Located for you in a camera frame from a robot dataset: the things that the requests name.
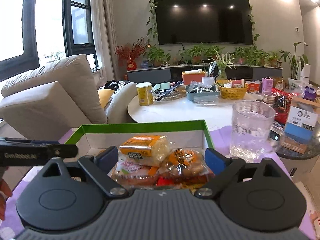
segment sofa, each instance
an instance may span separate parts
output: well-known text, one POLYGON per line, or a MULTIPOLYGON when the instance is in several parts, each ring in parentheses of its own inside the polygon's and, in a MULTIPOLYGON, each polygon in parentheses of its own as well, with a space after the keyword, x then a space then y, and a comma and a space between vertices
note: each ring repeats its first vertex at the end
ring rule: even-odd
POLYGON ((75 55, 14 76, 1 90, 0 117, 27 139, 59 140, 82 124, 127 123, 136 83, 125 85, 105 108, 86 55, 75 55))

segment window frame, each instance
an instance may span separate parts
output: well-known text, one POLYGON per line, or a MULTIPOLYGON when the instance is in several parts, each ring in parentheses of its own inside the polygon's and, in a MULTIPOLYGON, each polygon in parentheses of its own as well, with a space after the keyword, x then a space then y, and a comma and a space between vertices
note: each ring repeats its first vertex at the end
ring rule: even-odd
POLYGON ((96 49, 93 43, 93 33, 92 33, 92 22, 91 22, 91 4, 90 0, 87 0, 88 5, 82 3, 74 2, 72 0, 62 0, 62 24, 63 24, 63 36, 65 41, 65 51, 66 56, 79 55, 79 54, 93 54, 95 68, 91 69, 95 71, 99 68, 98 59, 96 54, 96 49), (74 44, 73 30, 72 30, 72 16, 71 16, 71 6, 89 10, 87 13, 87 30, 89 35, 89 40, 92 42, 83 44, 74 44))
POLYGON ((23 54, 0 61, 0 81, 40 67, 36 43, 36 0, 23 0, 23 54))

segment hanging vine plant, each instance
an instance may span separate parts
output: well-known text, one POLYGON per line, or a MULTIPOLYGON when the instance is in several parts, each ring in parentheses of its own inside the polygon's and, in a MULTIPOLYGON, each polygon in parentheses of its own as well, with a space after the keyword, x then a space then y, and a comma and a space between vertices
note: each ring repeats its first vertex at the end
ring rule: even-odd
MULTIPOLYGON (((147 26, 150 25, 150 28, 148 29, 147 32, 147 37, 148 37, 148 43, 150 43, 151 38, 154 40, 157 37, 158 31, 157 31, 157 24, 156 24, 156 6, 159 3, 159 0, 148 0, 149 1, 149 6, 150 6, 150 13, 151 16, 148 18, 147 21, 147 26)), ((248 14, 249 21, 251 22, 252 25, 252 31, 255 32, 255 27, 254 24, 256 23, 253 18, 254 16, 252 15, 252 8, 253 6, 250 6, 250 14, 248 14)), ((258 37, 260 35, 258 33, 255 33, 255 36, 253 37, 254 41, 258 40, 258 37)))

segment television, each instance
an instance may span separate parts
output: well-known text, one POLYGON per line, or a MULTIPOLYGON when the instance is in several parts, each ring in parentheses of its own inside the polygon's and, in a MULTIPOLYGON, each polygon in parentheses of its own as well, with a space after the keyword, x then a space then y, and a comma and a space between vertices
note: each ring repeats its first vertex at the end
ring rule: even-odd
POLYGON ((159 44, 252 45, 249 0, 155 0, 159 44))

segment window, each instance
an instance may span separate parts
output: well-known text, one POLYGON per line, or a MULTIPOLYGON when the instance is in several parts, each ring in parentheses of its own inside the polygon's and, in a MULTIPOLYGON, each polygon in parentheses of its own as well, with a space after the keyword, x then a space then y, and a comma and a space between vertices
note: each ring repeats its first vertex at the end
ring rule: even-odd
POLYGON ((0 0, 0 81, 39 67, 35 0, 0 0))
POLYGON ((90 68, 98 67, 90 0, 63 0, 63 29, 67 56, 86 54, 90 68))
POLYGON ((40 66, 66 56, 62 0, 36 0, 36 41, 40 66))

